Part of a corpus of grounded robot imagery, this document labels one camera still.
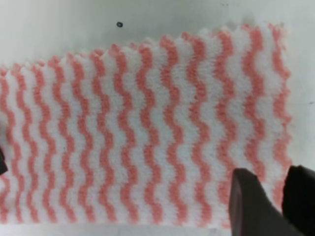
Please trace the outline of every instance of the pink zigzag stripe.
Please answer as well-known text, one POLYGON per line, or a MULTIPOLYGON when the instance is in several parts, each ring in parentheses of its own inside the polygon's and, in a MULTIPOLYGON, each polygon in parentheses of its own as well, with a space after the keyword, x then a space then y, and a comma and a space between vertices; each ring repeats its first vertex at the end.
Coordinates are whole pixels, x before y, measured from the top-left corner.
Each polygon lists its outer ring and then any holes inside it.
POLYGON ((47 124, 51 120, 51 111, 49 106, 44 102, 41 94, 42 89, 45 86, 45 78, 43 76, 43 72, 40 68, 37 68, 36 66, 34 66, 31 70, 35 75, 37 83, 37 86, 34 89, 34 100, 42 111, 42 120, 39 123, 39 132, 41 137, 47 142, 48 145, 48 151, 44 157, 44 171, 48 176, 48 186, 43 194, 43 205, 46 208, 49 219, 52 222, 56 222, 56 212, 54 208, 50 205, 50 195, 52 189, 55 188, 56 178, 55 171, 52 168, 52 158, 53 155, 56 154, 56 142, 55 139, 51 137, 51 135, 47 131, 47 124))
POLYGON ((81 91, 81 82, 84 80, 84 70, 81 62, 72 59, 71 64, 74 70, 75 80, 72 84, 73 94, 79 100, 82 114, 78 118, 78 128, 81 134, 85 138, 85 148, 80 155, 80 166, 85 172, 85 184, 80 186, 79 189, 79 204, 85 209, 85 214, 90 222, 95 221, 94 208, 87 203, 89 188, 94 184, 93 170, 89 166, 89 158, 91 150, 94 147, 93 137, 87 128, 87 116, 90 115, 89 102, 81 91))
MULTIPOLYGON (((20 91, 16 93, 16 101, 18 106, 22 109, 21 101, 23 100, 23 95, 20 91)), ((21 146, 20 144, 14 140, 13 138, 13 128, 16 125, 15 115, 11 110, 8 110, 8 118, 9 118, 9 127, 11 128, 8 140, 11 140, 13 143, 13 148, 15 150, 15 158, 12 160, 12 172, 14 176, 16 176, 18 180, 18 191, 15 196, 15 208, 16 208, 16 217, 19 223, 23 223, 22 213, 20 208, 20 199, 21 194, 25 190, 25 180, 24 176, 20 174, 19 171, 19 162, 22 159, 21 146)))
POLYGON ((159 145, 158 131, 154 128, 150 118, 151 110, 156 105, 154 92, 147 87, 146 75, 153 67, 153 55, 148 47, 140 47, 139 54, 142 57, 142 68, 136 75, 139 89, 145 95, 146 106, 141 111, 141 123, 149 134, 149 143, 144 147, 143 154, 146 164, 152 172, 151 180, 145 187, 144 199, 152 209, 153 221, 155 224, 163 220, 163 209, 159 202, 155 200, 156 185, 161 182, 161 168, 155 162, 154 148, 159 145))
MULTIPOLYGON (((284 63, 281 59, 281 39, 282 39, 282 32, 281 29, 278 29, 272 25, 269 25, 270 30, 272 31, 273 38, 276 42, 276 49, 273 52, 273 66, 274 70, 281 76, 283 82, 282 82, 282 88, 281 93, 278 97, 274 99, 274 114, 276 117, 282 120, 283 122, 283 130, 284 130, 284 136, 280 139, 278 139, 274 145, 273 152, 275 159, 281 164, 283 167, 283 177, 285 178, 286 171, 291 165, 292 161, 289 159, 289 157, 286 154, 286 147, 288 143, 291 140, 291 136, 288 133, 287 126, 291 121, 291 116, 287 114, 285 110, 285 101, 287 97, 290 94, 290 91, 286 87, 286 81, 290 77, 290 72, 287 68, 285 68, 284 63)), ((275 189, 274 189, 274 201, 278 206, 281 206, 282 202, 282 188, 283 188, 283 181, 279 180, 276 183, 275 189)))
POLYGON ((74 172, 70 167, 71 155, 74 153, 74 138, 69 134, 67 123, 71 117, 70 106, 61 95, 62 85, 65 82, 63 68, 59 65, 60 61, 54 57, 49 61, 49 66, 54 69, 56 74, 56 83, 53 85, 54 99, 59 103, 63 116, 59 119, 58 129, 65 138, 67 151, 62 156, 62 171, 65 173, 65 186, 60 191, 59 204, 65 209, 70 222, 76 222, 76 215, 67 201, 69 189, 74 185, 74 172))
POLYGON ((100 166, 104 169, 106 174, 105 183, 101 186, 98 199, 99 202, 105 207, 106 213, 108 215, 108 219, 111 222, 117 221, 116 211, 114 206, 108 200, 108 191, 111 186, 115 183, 115 170, 110 164, 109 161, 109 152, 114 147, 114 135, 113 133, 106 127, 106 115, 110 113, 110 100, 107 94, 102 92, 102 80, 104 80, 104 76, 106 75, 105 66, 103 61, 99 58, 102 53, 97 54, 97 52, 91 54, 91 60, 94 63, 94 66, 97 71, 97 75, 93 79, 93 89, 94 93, 101 100, 101 112, 97 115, 97 127, 99 131, 104 136, 105 148, 101 150, 100 153, 100 166))
POLYGON ((123 75, 128 71, 126 56, 120 49, 113 45, 110 53, 116 59, 118 72, 114 75, 114 89, 124 100, 124 109, 118 115, 119 127, 126 133, 126 145, 122 148, 122 163, 127 169, 128 182, 122 187, 120 195, 121 201, 126 206, 132 223, 139 221, 139 212, 137 205, 132 202, 131 190, 138 182, 138 170, 131 162, 130 152, 136 146, 134 131, 128 124, 128 113, 132 110, 132 97, 128 91, 124 89, 123 75))
POLYGON ((16 77, 16 80, 19 85, 19 91, 18 91, 19 100, 17 100, 17 103, 19 107, 21 108, 21 110, 23 110, 24 117, 25 117, 25 123, 22 127, 22 135, 23 135, 24 140, 29 144, 30 149, 31 149, 31 154, 28 157, 28 169, 31 175, 31 189, 27 193, 27 206, 30 209, 32 220, 35 223, 38 223, 39 222, 38 212, 32 200, 33 193, 38 187, 38 176, 34 170, 34 163, 35 163, 35 159, 38 156, 38 149, 37 149, 37 143, 31 138, 31 135, 30 135, 30 124, 33 122, 32 111, 24 102, 24 92, 26 90, 26 83, 25 83, 24 76, 20 72, 14 73, 14 76, 16 77))
POLYGON ((180 91, 172 83, 172 69, 178 63, 177 48, 173 40, 164 36, 160 41, 160 46, 164 48, 168 55, 167 64, 161 71, 161 80, 163 85, 169 90, 170 104, 164 110, 164 119, 166 124, 172 129, 174 142, 167 148, 167 160, 175 169, 175 180, 170 183, 169 197, 171 202, 177 208, 177 225, 182 225, 187 221, 188 206, 181 198, 180 188, 186 180, 184 165, 179 161, 176 154, 178 146, 183 143, 183 130, 174 119, 175 108, 180 103, 180 91))
MULTIPOLYGON (((12 115, 13 113, 9 111, 8 108, 8 104, 7 104, 7 97, 9 95, 9 87, 6 81, 5 77, 0 77, 0 84, 1 84, 1 93, 0 93, 0 103, 1 103, 1 110, 6 114, 7 119, 8 119, 8 130, 6 132, 6 138, 8 141, 9 145, 13 145, 15 144, 15 141, 13 140, 13 136, 12 136, 12 123, 13 120, 12 115)), ((6 199, 7 196, 11 190, 11 184, 9 179, 6 176, 1 176, 1 178, 4 181, 4 189, 0 192, 0 220, 2 223, 7 223, 8 219, 8 213, 9 213, 9 209, 7 208, 7 206, 5 205, 6 203, 6 199)))
POLYGON ((249 32, 252 41, 252 49, 243 59, 243 71, 249 77, 252 84, 252 94, 246 99, 244 114, 245 117, 252 121, 254 128, 254 137, 247 143, 245 155, 252 163, 254 172, 259 176, 261 181, 264 181, 266 171, 264 163, 258 159, 258 148, 259 143, 265 138, 265 121, 257 116, 256 105, 259 97, 263 96, 265 92, 264 80, 255 68, 256 55, 263 50, 263 39, 259 28, 250 29, 244 26, 243 29, 249 32))
POLYGON ((231 99, 235 97, 234 83, 229 78, 226 71, 226 62, 229 56, 233 55, 233 44, 230 35, 224 32, 220 32, 218 37, 222 45, 222 53, 217 56, 215 63, 215 78, 222 84, 223 98, 216 106, 217 118, 223 124, 225 129, 225 137, 221 139, 217 147, 218 159, 226 167, 225 179, 219 183, 218 194, 223 204, 229 202, 229 183, 232 178, 232 172, 235 168, 235 164, 231 155, 229 154, 232 143, 237 138, 236 124, 233 118, 228 114, 228 105, 231 99))
POLYGON ((206 59, 206 46, 199 37, 183 33, 182 38, 192 45, 194 55, 186 68, 187 78, 196 90, 196 101, 192 104, 189 118, 199 129, 199 139, 193 144, 192 159, 199 167, 200 180, 196 182, 195 199, 201 205, 199 226, 205 227, 212 219, 212 209, 205 194, 206 184, 211 181, 210 166, 204 161, 203 147, 210 141, 210 128, 201 120, 201 106, 208 100, 206 85, 198 78, 198 67, 206 59))

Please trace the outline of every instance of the cleaning cloth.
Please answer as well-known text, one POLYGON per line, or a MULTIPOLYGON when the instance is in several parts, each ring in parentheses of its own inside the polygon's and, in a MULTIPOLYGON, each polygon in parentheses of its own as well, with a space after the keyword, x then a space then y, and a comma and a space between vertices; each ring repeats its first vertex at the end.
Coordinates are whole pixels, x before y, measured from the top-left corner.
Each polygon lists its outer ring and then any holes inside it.
POLYGON ((3 68, 0 222, 229 227, 237 167, 280 206, 284 33, 185 32, 3 68))

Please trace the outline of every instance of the black object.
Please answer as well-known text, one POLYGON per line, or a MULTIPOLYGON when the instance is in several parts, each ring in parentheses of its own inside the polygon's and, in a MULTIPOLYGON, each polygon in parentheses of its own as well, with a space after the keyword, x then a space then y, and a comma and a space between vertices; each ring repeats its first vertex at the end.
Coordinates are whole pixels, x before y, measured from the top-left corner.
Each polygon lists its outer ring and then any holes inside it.
POLYGON ((0 149, 0 175, 4 174, 7 171, 8 171, 8 168, 4 162, 4 155, 0 149))
POLYGON ((120 22, 120 21, 118 21, 116 25, 117 25, 117 27, 119 27, 119 28, 121 28, 121 27, 123 27, 123 26, 124 26, 124 25, 123 25, 123 23, 122 23, 122 22, 120 22))
POLYGON ((291 166, 283 190, 284 217, 306 236, 315 235, 315 172, 291 166))
POLYGON ((257 176, 235 169, 229 202, 232 236, 301 236, 272 206, 257 176))

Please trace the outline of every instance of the white background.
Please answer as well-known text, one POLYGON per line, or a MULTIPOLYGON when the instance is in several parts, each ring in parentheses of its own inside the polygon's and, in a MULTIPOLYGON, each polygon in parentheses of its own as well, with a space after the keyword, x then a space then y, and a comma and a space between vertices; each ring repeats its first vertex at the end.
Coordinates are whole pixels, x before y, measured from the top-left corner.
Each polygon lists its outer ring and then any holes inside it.
MULTIPOLYGON (((218 29, 245 21, 284 23, 295 164, 315 169, 314 0, 0 0, 0 64, 47 59, 67 51, 140 42, 163 34, 218 29), (116 23, 123 22, 118 28, 116 23)), ((0 235, 210 235, 209 230, 113 225, 0 226, 0 235)))

